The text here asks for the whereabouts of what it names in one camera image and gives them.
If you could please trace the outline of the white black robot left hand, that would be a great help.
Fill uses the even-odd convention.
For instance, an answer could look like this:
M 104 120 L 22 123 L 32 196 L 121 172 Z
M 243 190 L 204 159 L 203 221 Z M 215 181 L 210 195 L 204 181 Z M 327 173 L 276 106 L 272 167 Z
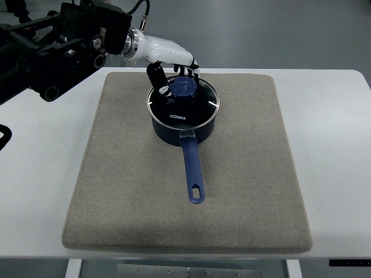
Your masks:
M 148 36 L 136 28 L 130 28 L 122 51 L 124 61 L 134 62 L 145 59 L 149 62 L 147 75 L 153 89 L 162 95 L 170 93 L 168 80 L 161 67 L 162 63 L 172 64 L 181 76 L 184 70 L 199 83 L 199 65 L 194 56 L 173 41 Z

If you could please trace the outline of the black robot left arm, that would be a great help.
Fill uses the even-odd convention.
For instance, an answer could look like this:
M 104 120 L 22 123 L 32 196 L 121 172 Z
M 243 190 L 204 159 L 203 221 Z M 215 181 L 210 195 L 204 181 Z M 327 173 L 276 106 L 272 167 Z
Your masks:
M 51 102 L 123 52 L 132 14 L 101 1 L 61 4 L 59 12 L 1 25 L 1 103 L 25 89 Z

